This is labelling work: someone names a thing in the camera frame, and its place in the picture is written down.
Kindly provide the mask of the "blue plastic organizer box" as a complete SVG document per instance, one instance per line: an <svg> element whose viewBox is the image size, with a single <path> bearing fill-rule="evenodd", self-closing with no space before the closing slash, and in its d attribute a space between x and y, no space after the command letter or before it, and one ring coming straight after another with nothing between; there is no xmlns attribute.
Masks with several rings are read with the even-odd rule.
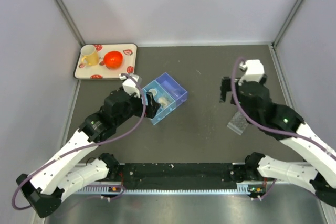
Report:
<svg viewBox="0 0 336 224"><path fill-rule="evenodd" d="M150 89L157 89L157 95L154 96L156 102L158 102L159 97L165 97L169 100L170 105L165 109L160 106L156 116L151 119L153 125L161 122L166 116L172 113L177 107L186 102L188 97L188 92L175 80L173 79L167 72L163 73L152 82L147 84L143 91L144 93L148 92ZM173 97L172 91L174 89L180 89L181 96L178 99Z"/></svg>

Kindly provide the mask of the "clear test tube rack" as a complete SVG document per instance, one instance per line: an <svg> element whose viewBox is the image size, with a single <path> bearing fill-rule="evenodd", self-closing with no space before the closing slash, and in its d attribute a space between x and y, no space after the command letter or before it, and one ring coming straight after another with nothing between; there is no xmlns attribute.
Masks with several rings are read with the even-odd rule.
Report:
<svg viewBox="0 0 336 224"><path fill-rule="evenodd" d="M237 111L231 120L228 122L227 127L234 131L238 135L242 135L245 129L248 127L248 122L245 117Z"/></svg>

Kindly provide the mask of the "white plastic funnel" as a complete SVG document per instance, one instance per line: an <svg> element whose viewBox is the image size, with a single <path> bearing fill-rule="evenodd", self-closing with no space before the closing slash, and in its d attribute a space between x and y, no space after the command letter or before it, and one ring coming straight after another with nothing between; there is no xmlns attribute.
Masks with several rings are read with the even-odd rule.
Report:
<svg viewBox="0 0 336 224"><path fill-rule="evenodd" d="M158 91L157 91L157 89L152 88L152 89L149 90L149 92L152 93L153 96L156 96Z"/></svg>

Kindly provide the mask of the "glass beaker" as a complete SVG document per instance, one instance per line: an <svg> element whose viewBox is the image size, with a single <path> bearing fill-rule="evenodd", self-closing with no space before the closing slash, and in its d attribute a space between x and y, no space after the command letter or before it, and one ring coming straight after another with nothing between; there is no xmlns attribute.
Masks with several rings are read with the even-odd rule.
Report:
<svg viewBox="0 0 336 224"><path fill-rule="evenodd" d="M180 89L174 89L172 91L173 97L175 97L175 99L178 99L181 96L181 91Z"/></svg>

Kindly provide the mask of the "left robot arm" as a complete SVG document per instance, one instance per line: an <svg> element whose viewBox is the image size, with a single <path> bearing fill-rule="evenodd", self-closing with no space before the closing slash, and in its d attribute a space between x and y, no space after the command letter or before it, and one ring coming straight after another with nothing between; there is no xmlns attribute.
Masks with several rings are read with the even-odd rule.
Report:
<svg viewBox="0 0 336 224"><path fill-rule="evenodd" d="M31 174L21 174L16 182L40 218L53 214L67 197L96 180L114 180L118 162L104 153L93 165L71 172L77 163L99 145L108 142L116 129L133 116L154 118L160 108L151 92L128 94L112 91L100 109L89 115L71 139L46 164Z"/></svg>

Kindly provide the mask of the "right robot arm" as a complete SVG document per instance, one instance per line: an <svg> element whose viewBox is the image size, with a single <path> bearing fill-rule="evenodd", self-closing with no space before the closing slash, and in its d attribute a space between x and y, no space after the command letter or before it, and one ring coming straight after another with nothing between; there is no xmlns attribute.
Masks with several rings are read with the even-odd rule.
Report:
<svg viewBox="0 0 336 224"><path fill-rule="evenodd" d="M320 201L335 206L335 150L322 141L294 109L274 103L269 89L259 81L222 77L220 101L232 93L234 104L244 119L263 133L297 152L308 167L291 165L266 154L252 153L245 160L245 174L282 180L313 193Z"/></svg>

